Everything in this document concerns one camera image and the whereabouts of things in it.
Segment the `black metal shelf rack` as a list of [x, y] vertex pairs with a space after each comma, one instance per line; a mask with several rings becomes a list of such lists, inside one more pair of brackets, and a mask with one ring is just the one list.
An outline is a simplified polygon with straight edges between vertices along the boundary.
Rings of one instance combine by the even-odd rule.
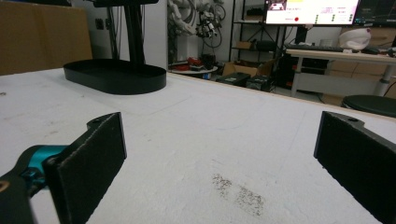
[[270, 0], [233, 0], [229, 61], [267, 62], [280, 56], [286, 28], [266, 23]]

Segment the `red objects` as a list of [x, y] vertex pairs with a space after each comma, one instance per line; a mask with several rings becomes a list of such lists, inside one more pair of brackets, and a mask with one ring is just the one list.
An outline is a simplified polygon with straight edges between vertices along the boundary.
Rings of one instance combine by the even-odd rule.
[[184, 62], [177, 62], [170, 65], [171, 70], [177, 71], [200, 71], [204, 69], [204, 64], [199, 58], [189, 57]]

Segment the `black keyboard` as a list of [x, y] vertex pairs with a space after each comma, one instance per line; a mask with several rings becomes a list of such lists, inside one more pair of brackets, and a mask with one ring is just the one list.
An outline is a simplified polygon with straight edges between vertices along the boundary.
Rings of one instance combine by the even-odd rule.
[[298, 50], [330, 51], [330, 52], [343, 52], [344, 51], [344, 49], [338, 48], [338, 47], [292, 45], [292, 44], [286, 44], [285, 48], [286, 49], [298, 49]]

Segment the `dark computer monitor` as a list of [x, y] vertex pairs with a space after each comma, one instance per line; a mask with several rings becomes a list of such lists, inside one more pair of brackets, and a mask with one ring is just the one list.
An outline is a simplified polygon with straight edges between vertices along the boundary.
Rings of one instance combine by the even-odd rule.
[[360, 0], [354, 24], [396, 27], [396, 0]]

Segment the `open cardboard box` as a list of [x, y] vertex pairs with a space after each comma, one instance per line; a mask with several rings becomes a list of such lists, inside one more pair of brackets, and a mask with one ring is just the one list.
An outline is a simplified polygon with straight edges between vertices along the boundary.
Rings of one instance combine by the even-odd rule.
[[245, 73], [254, 77], [258, 76], [270, 76], [272, 74], [273, 65], [276, 60], [270, 60], [268, 62], [249, 62], [249, 61], [233, 61], [224, 64], [222, 74], [228, 76], [232, 73]]

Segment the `black round stool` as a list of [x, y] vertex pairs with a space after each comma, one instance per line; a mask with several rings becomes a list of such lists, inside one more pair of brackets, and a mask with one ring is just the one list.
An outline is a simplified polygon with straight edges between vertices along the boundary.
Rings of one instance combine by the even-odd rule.
[[342, 107], [396, 118], [396, 99], [375, 95], [350, 95], [342, 100]]

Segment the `brown cardboard panel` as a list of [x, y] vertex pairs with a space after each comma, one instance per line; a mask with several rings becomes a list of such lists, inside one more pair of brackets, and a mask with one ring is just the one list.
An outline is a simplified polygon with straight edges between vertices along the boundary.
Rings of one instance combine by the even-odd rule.
[[91, 57], [84, 9], [0, 1], [0, 76]]

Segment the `black stand column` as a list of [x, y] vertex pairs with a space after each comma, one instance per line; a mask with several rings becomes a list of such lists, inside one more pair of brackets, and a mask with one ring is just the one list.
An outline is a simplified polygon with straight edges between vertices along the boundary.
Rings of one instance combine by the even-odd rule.
[[159, 0], [89, 0], [95, 7], [123, 7], [128, 35], [130, 62], [144, 64], [144, 37], [142, 34], [142, 5], [157, 4]]

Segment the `round white side table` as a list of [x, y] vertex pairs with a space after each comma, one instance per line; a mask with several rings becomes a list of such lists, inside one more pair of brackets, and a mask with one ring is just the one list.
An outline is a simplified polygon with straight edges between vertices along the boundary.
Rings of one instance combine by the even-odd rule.
[[175, 73], [175, 74], [180, 74], [180, 75], [198, 75], [198, 74], [206, 74], [206, 73], [213, 73], [218, 70], [217, 66], [213, 66], [212, 69], [206, 70], [202, 69], [200, 71], [193, 71], [193, 70], [186, 70], [186, 71], [180, 71], [180, 70], [168, 70], [170, 73]]

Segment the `light wooden desk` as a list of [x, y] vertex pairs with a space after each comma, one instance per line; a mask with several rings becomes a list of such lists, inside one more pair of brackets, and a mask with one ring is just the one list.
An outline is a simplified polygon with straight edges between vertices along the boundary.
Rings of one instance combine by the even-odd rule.
[[[333, 95], [371, 94], [384, 96], [389, 87], [390, 78], [396, 72], [396, 58], [384, 55], [300, 49], [287, 49], [286, 52], [290, 56], [298, 58], [290, 92], [291, 97], [296, 96], [297, 90]], [[331, 67], [333, 61], [384, 64], [386, 70], [378, 81], [309, 74], [302, 72], [304, 58], [328, 60], [328, 67]]]

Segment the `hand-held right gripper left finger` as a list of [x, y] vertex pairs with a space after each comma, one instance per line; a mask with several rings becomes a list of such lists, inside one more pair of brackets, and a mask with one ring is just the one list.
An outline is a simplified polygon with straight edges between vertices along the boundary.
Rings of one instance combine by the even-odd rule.
[[121, 113], [87, 126], [76, 141], [42, 162], [61, 224], [85, 224], [127, 158]]

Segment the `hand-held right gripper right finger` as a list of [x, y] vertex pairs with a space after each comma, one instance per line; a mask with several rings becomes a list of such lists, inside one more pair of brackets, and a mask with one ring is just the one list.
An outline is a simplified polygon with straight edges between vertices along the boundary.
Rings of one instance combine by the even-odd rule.
[[321, 114], [314, 157], [382, 224], [396, 224], [396, 144], [346, 115]]

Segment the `black box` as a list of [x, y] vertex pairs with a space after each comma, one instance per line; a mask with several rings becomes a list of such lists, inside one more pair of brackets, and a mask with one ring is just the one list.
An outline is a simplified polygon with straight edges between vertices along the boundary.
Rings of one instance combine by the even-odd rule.
[[216, 81], [219, 83], [229, 84], [237, 87], [245, 87], [249, 78], [249, 74], [235, 72], [231, 73], [230, 75], [218, 77]]
[[246, 87], [257, 91], [270, 92], [274, 79], [268, 76], [254, 76], [247, 80]]

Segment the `white helmet-like object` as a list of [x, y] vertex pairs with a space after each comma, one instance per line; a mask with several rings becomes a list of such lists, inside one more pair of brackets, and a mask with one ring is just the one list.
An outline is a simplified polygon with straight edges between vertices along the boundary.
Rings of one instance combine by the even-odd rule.
[[371, 40], [371, 29], [360, 28], [340, 34], [339, 46], [343, 49], [361, 50], [368, 46]]

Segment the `black oval stand base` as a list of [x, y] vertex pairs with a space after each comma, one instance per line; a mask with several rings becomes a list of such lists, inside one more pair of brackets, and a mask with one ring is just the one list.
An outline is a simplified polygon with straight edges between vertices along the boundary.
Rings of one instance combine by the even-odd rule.
[[166, 70], [124, 60], [92, 59], [64, 65], [65, 78], [77, 84], [117, 95], [159, 91], [166, 86]]

